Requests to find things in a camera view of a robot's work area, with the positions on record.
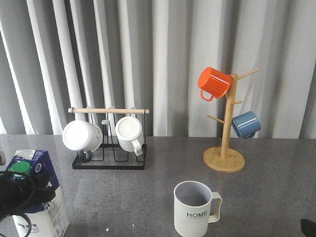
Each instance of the wooden pole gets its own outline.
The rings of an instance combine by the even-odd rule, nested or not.
[[[225,159],[228,152],[229,139],[231,135],[232,118],[234,110],[234,102],[236,98],[238,75],[231,74],[232,83],[227,92],[226,109],[225,109],[225,124],[223,129],[222,147],[221,147],[221,159]]]

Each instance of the wooden peg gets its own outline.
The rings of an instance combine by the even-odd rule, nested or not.
[[[238,80],[240,80],[240,79],[242,79],[242,78],[245,78],[245,77],[247,77],[247,76],[249,76],[249,75],[251,75],[251,74],[253,74],[253,73],[257,72],[257,71],[259,71],[259,68],[256,68],[255,70],[252,70],[251,72],[246,73],[246,74],[244,74],[244,75],[238,77]]]
[[[214,117],[214,116],[212,116],[212,115],[207,115],[209,118],[211,118],[211,119],[214,119],[214,120],[216,120],[216,121],[218,121],[218,122],[221,122],[222,124],[225,124],[225,121],[222,121],[222,120],[220,120],[219,118],[216,118],[216,117]]]
[[[242,103],[242,100],[237,100],[237,101],[232,102],[232,105],[241,104],[241,103]]]

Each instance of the gray countertop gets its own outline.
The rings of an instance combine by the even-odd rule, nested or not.
[[[65,237],[177,237],[173,189],[184,180],[200,181],[223,198],[221,219],[205,236],[303,237],[300,219],[316,221],[316,140],[231,139],[230,148],[245,158],[238,173],[203,163],[203,152],[220,144],[148,137],[144,170],[73,170],[76,153],[61,136],[0,135],[7,159],[18,149],[49,151],[71,221]],[[0,233],[18,236],[12,217],[0,223]]]

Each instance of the blue milk carton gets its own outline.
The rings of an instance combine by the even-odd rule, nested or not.
[[[62,195],[55,170],[50,160],[48,151],[43,150],[18,150],[9,163],[7,170],[12,170],[12,166],[20,161],[30,164],[27,171],[30,176],[40,175],[46,171],[50,173],[49,186],[55,189],[56,197],[50,202],[38,204],[24,213],[32,223],[30,237],[62,237],[69,226],[69,219],[66,214],[66,206]],[[28,224],[24,218],[13,216],[16,229],[20,237],[24,237],[28,231]]]

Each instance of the orange mug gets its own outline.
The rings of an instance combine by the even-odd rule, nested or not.
[[[198,79],[201,97],[206,101],[212,101],[214,97],[221,98],[228,91],[231,83],[232,77],[230,75],[211,67],[205,68]],[[204,91],[210,93],[212,95],[211,98],[206,99],[203,95]]]

